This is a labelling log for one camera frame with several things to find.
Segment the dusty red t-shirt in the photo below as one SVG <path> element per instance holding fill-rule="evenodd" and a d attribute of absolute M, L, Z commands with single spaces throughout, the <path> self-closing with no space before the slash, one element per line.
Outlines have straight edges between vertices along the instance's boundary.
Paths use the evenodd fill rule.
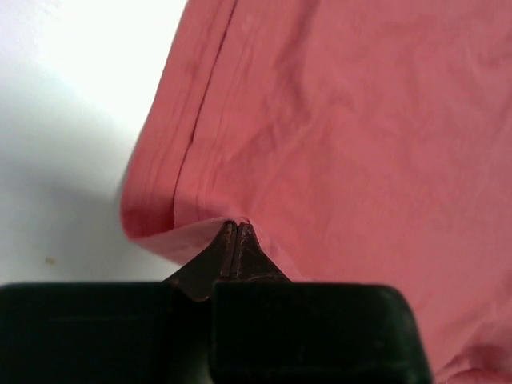
<path fill-rule="evenodd" d="M 510 382 L 510 2 L 188 2 L 120 216 L 177 263 L 247 222 L 290 278 L 398 288 L 436 382 Z"/>

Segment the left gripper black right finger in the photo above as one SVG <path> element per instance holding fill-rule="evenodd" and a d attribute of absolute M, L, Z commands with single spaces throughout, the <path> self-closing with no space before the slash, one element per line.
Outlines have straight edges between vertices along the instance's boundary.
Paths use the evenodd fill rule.
<path fill-rule="evenodd" d="M 211 295 L 216 383 L 430 383 L 413 311 L 391 286 L 292 282 L 237 228 Z"/>

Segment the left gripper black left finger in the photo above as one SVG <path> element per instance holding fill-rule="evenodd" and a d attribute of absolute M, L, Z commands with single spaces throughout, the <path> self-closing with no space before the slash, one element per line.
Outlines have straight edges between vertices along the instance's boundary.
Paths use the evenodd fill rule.
<path fill-rule="evenodd" d="M 1 288 L 4 383 L 209 383 L 210 297 L 236 225 L 161 282 Z"/>

